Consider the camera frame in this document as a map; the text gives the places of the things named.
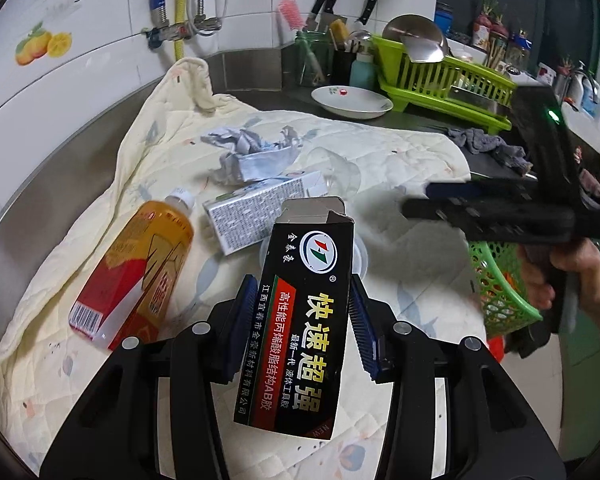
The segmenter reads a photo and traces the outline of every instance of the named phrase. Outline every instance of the white bottle cap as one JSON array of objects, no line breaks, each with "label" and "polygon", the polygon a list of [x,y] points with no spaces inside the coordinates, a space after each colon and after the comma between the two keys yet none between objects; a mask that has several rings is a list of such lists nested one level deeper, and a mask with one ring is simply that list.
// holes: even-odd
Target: white bottle cap
[{"label": "white bottle cap", "polygon": [[365,63],[373,63],[374,62],[374,55],[373,54],[366,54],[365,52],[359,52],[358,55],[356,56],[356,60],[363,61]]},{"label": "white bottle cap", "polygon": [[177,187],[169,193],[169,196],[182,200],[189,211],[193,211],[193,206],[196,205],[196,197],[183,187]]}]

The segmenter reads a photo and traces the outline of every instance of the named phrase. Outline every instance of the round logo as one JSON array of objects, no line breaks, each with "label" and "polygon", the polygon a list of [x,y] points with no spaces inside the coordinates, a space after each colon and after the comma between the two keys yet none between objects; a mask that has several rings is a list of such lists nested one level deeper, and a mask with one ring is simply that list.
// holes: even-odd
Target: round logo
[{"label": "round logo", "polygon": [[307,269],[325,274],[336,266],[338,250],[327,233],[311,231],[300,240],[300,258]]}]

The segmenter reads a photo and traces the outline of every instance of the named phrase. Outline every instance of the person's hand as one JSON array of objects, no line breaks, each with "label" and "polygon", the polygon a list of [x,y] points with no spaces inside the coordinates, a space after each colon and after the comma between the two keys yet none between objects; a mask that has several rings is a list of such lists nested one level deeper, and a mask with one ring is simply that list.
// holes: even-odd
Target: person's hand
[{"label": "person's hand", "polygon": [[[555,299],[554,288],[546,282],[542,270],[532,264],[522,246],[518,247],[520,260],[520,275],[525,282],[529,303],[541,310],[551,308]],[[596,274],[600,272],[600,251],[588,238],[555,246],[550,255],[551,263],[557,269],[566,272],[576,272],[580,275],[581,295],[580,300],[590,303],[593,298],[585,297],[584,292],[590,288],[589,282],[595,281]]]},{"label": "person's hand", "polygon": [[[554,288],[538,266],[532,264],[526,251],[518,247],[520,275],[525,282],[528,301],[545,310],[552,307]],[[557,269],[576,272],[580,276],[580,307],[600,329],[600,251],[588,238],[555,246],[550,255]]]}]

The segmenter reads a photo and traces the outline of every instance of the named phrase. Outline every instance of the green led light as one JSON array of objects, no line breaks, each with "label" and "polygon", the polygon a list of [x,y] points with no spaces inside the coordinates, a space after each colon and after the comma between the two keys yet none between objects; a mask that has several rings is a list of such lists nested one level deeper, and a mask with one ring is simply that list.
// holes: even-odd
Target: green led light
[{"label": "green led light", "polygon": [[553,110],[549,110],[547,113],[549,114],[549,117],[551,117],[556,123],[560,124],[560,117],[558,117],[557,113],[555,113]]}]

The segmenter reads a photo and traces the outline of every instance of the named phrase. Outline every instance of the yellow sponge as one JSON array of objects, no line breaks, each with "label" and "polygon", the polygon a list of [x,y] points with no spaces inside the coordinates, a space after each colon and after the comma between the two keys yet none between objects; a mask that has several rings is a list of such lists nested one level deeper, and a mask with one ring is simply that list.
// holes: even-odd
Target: yellow sponge
[{"label": "yellow sponge", "polygon": [[334,20],[334,22],[331,23],[330,28],[336,43],[344,43],[347,41],[349,30],[347,29],[347,25],[345,25],[341,19]]}]

